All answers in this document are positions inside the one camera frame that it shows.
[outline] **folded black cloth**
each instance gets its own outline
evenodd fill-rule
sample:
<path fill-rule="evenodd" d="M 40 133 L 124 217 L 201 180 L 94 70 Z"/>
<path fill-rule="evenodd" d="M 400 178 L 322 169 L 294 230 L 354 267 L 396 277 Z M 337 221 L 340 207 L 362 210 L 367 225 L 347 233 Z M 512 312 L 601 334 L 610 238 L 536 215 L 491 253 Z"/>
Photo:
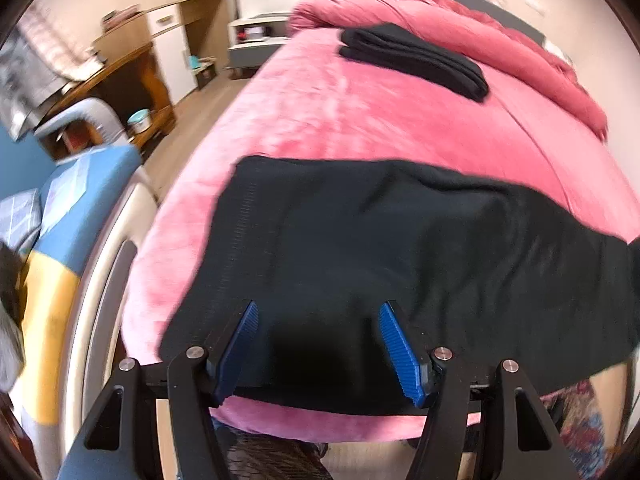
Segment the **folded black cloth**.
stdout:
<path fill-rule="evenodd" d="M 639 341 L 640 248 L 541 193 L 400 160 L 243 159 L 162 339 L 168 360 L 242 298 L 260 308 L 236 394 L 337 413 L 415 413 L 378 327 L 396 300 L 425 345 L 516 359 L 540 394 Z"/>
<path fill-rule="evenodd" d="M 418 38 L 395 23 L 345 28 L 338 53 L 364 63 L 392 68 L 482 102 L 489 85 L 480 67 L 469 58 Z"/>

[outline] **plaid pillow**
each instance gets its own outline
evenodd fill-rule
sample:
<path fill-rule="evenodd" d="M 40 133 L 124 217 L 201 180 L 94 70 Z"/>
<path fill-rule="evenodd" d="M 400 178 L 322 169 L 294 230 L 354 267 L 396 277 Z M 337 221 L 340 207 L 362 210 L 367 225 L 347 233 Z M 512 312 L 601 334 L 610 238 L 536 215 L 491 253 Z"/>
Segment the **plaid pillow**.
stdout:
<path fill-rule="evenodd" d="M 22 191 L 0 202 L 0 240 L 23 259 L 36 243 L 41 223 L 37 189 Z"/>

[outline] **metal screw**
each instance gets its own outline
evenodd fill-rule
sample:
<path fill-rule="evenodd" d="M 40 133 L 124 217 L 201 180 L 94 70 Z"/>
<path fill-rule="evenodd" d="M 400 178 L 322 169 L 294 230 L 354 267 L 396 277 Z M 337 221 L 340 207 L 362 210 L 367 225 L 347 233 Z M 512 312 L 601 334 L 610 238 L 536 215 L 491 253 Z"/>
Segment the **metal screw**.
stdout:
<path fill-rule="evenodd" d="M 136 360 L 132 359 L 131 357 L 127 357 L 126 359 L 120 361 L 120 363 L 118 364 L 118 368 L 123 372 L 128 372 L 129 370 L 133 369 L 135 365 Z"/>
<path fill-rule="evenodd" d="M 201 346 L 192 346 L 187 349 L 187 357 L 189 359 L 199 359 L 204 355 L 204 348 Z"/>
<path fill-rule="evenodd" d="M 513 359 L 507 359 L 502 363 L 502 368 L 507 370 L 510 374 L 514 374 L 519 370 L 520 365 Z"/>
<path fill-rule="evenodd" d="M 433 356 L 436 359 L 440 359 L 440 361 L 448 361 L 449 359 L 451 359 L 453 357 L 453 352 L 451 350 L 449 350 L 448 348 L 445 348 L 444 346 L 438 346 L 433 351 Z"/>

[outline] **red object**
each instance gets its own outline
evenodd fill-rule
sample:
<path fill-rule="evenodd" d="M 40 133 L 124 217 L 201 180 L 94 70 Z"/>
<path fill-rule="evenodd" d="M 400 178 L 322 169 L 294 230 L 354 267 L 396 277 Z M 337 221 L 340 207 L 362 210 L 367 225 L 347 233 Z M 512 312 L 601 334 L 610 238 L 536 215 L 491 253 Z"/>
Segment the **red object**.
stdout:
<path fill-rule="evenodd" d="M 84 150 L 89 145 L 90 140 L 87 127 L 80 121 L 68 124 L 62 133 L 62 141 L 65 143 L 70 155 L 75 155 Z"/>
<path fill-rule="evenodd" d="M 106 16 L 102 19 L 100 26 L 102 32 L 109 32 L 112 28 L 117 27 L 121 23 L 126 22 L 129 18 L 133 18 L 136 14 L 140 13 L 140 4 L 135 4 L 127 7 L 124 10 L 115 10 L 113 16 L 106 19 Z"/>
<path fill-rule="evenodd" d="M 327 28 L 336 20 L 401 22 L 431 41 L 476 49 L 490 94 L 478 104 L 421 78 L 344 59 L 337 54 L 340 30 Z M 236 161 L 252 153 L 435 164 L 524 184 L 601 232 L 628 241 L 640 235 L 640 204 L 606 147 L 533 85 L 555 88 L 556 102 L 582 103 L 592 126 L 604 127 L 602 112 L 528 46 L 416 0 L 304 0 L 290 23 L 295 36 L 193 153 L 133 263 L 122 337 L 143 364 L 158 359 L 164 328 L 200 263 L 216 200 Z M 535 67 L 550 80 L 532 74 Z M 339 415 L 239 397 L 228 398 L 215 416 L 245 431 L 310 442 L 401 440 L 420 436 L 424 424 L 420 416 Z"/>

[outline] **yellow fabric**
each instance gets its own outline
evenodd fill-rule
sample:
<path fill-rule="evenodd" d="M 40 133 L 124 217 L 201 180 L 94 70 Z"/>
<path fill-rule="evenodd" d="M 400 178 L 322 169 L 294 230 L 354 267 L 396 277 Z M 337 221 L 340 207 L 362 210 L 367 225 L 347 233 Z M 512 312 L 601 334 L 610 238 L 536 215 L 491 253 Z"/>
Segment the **yellow fabric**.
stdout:
<path fill-rule="evenodd" d="M 26 364 L 22 405 L 39 424 L 58 423 L 58 380 L 66 326 L 80 277 L 46 254 L 31 251 L 21 273 Z"/>

